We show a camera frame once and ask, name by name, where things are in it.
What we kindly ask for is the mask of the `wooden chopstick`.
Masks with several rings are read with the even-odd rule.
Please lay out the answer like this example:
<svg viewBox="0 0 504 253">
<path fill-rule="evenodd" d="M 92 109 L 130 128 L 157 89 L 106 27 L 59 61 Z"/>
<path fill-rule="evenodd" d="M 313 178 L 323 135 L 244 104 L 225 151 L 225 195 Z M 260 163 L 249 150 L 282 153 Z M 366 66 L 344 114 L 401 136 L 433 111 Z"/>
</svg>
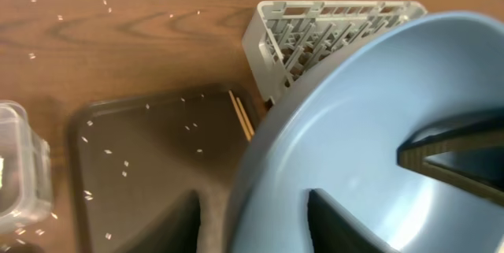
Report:
<svg viewBox="0 0 504 253">
<path fill-rule="evenodd" d="M 250 142 L 252 136 L 251 136 L 251 134 L 249 132 L 248 127 L 246 126 L 246 122 L 245 122 L 245 120 L 243 118 L 243 113 L 242 113 L 241 109 L 239 108 L 238 102 L 236 101 L 237 98 L 233 95 L 232 90 L 228 90 L 228 94 L 229 94 L 229 96 L 231 98 L 232 105 L 233 105 L 233 107 L 235 109 L 235 112 L 237 114 L 237 117 L 239 119 L 239 123 L 240 123 L 240 125 L 242 127 L 243 133 L 244 133 L 247 141 Z"/>
<path fill-rule="evenodd" d="M 240 109 L 240 112 L 242 113 L 242 116 L 243 116 L 243 120 L 245 122 L 245 125 L 248 129 L 248 132 L 250 133 L 250 136 L 253 137 L 255 132 L 254 132 L 254 128 L 253 128 L 253 125 L 251 124 L 250 122 L 250 119 L 248 117 L 248 114 L 246 113 L 245 111 L 245 108 L 240 100 L 240 98 L 236 98 L 236 101 L 237 101 L 237 104 L 239 106 L 239 109 Z"/>
</svg>

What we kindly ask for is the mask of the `blue plate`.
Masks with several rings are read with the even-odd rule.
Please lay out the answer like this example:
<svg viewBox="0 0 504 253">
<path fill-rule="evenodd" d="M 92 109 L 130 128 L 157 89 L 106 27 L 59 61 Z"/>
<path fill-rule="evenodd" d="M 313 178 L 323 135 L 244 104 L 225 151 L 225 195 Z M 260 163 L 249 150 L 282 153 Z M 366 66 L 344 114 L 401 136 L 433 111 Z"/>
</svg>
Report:
<svg viewBox="0 0 504 253">
<path fill-rule="evenodd" d="M 323 190 L 401 252 L 494 252 L 503 208 L 397 163 L 442 119 L 503 108 L 503 25 L 437 13 L 325 58 L 267 113 L 226 215 L 229 252 L 311 252 L 309 191 Z"/>
</svg>

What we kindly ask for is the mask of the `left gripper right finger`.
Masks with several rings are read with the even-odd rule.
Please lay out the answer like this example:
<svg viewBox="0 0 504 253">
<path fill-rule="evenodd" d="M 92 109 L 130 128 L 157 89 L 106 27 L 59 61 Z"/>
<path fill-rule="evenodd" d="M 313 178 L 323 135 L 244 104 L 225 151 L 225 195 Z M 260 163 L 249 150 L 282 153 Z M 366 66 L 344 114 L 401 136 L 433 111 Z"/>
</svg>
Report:
<svg viewBox="0 0 504 253">
<path fill-rule="evenodd" d="M 397 149 L 404 169 L 503 204 L 503 110 L 446 117 Z"/>
</svg>

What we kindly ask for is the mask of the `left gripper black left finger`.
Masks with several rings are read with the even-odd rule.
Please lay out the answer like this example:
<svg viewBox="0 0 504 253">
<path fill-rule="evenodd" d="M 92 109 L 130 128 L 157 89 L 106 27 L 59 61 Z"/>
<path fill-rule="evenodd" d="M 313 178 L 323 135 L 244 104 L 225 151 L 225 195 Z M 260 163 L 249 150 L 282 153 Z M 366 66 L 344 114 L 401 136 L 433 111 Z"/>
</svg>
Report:
<svg viewBox="0 0 504 253">
<path fill-rule="evenodd" d="M 314 252 L 397 252 L 322 189 L 309 191 L 307 221 Z"/>
</svg>

